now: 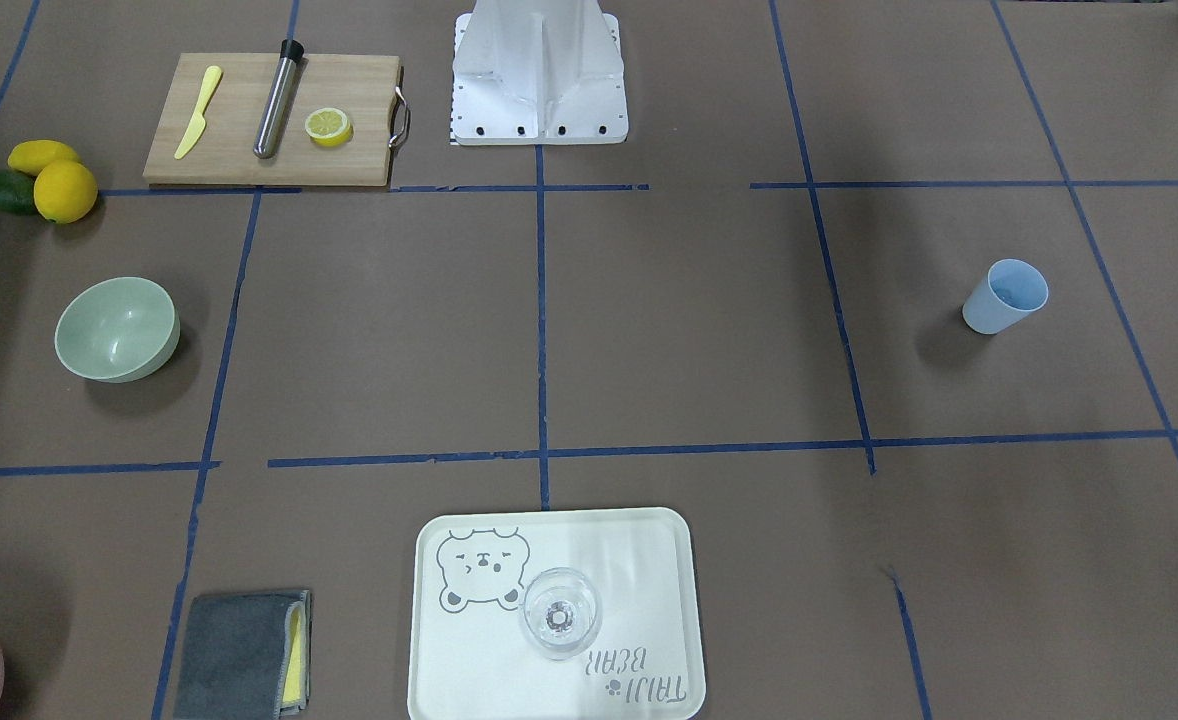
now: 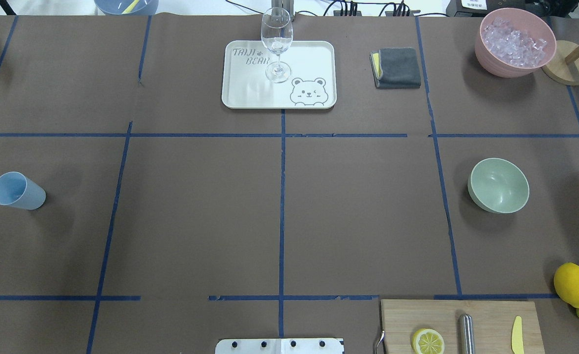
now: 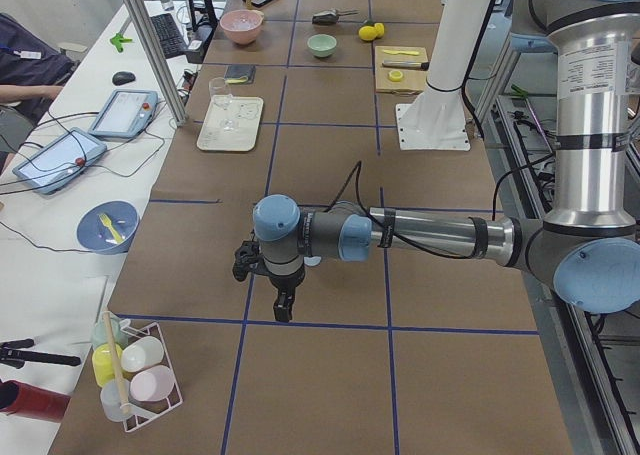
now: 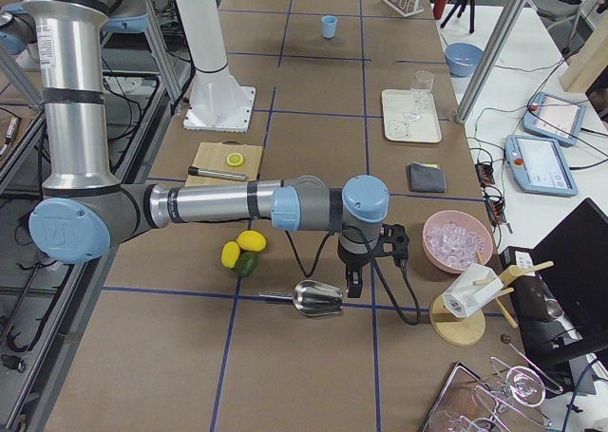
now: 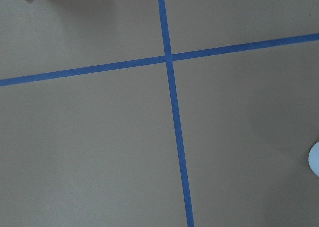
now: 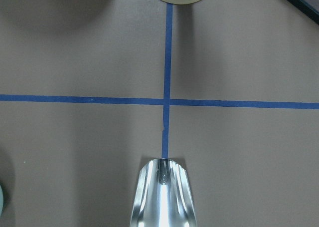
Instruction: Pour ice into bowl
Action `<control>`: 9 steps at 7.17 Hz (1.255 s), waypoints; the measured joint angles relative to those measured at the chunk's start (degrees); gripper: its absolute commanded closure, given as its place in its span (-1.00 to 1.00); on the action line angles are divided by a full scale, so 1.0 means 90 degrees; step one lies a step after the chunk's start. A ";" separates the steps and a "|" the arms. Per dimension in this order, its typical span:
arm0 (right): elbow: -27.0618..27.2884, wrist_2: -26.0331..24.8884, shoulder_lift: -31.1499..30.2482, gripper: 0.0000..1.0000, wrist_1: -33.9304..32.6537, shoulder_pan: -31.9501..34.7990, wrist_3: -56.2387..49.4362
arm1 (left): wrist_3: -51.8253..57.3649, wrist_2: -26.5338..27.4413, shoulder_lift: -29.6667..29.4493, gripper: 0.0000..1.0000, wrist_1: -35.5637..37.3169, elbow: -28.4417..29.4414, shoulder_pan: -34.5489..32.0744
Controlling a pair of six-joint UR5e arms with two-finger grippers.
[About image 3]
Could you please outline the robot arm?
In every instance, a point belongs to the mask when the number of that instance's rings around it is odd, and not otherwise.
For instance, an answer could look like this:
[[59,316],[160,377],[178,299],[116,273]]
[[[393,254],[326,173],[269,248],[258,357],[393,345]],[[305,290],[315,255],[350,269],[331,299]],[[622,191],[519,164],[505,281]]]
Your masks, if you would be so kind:
[[514,0],[513,44],[548,41],[558,54],[554,198],[542,220],[449,219],[332,203],[305,211],[284,195],[254,208],[255,240],[234,274],[267,276],[275,318],[292,318],[308,258],[362,261],[373,246],[411,247],[449,259],[491,259],[534,276],[593,314],[639,298],[635,221],[623,206],[627,68],[639,0]]

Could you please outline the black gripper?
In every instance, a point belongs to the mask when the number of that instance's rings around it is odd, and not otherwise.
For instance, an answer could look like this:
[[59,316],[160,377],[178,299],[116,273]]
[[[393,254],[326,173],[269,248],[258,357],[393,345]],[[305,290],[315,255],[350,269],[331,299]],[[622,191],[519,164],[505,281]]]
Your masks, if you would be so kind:
[[263,256],[263,259],[267,277],[272,285],[278,289],[278,294],[273,304],[274,318],[276,321],[288,323],[293,319],[295,289],[303,282],[305,277],[303,257],[297,255],[286,262],[276,262],[266,255]]

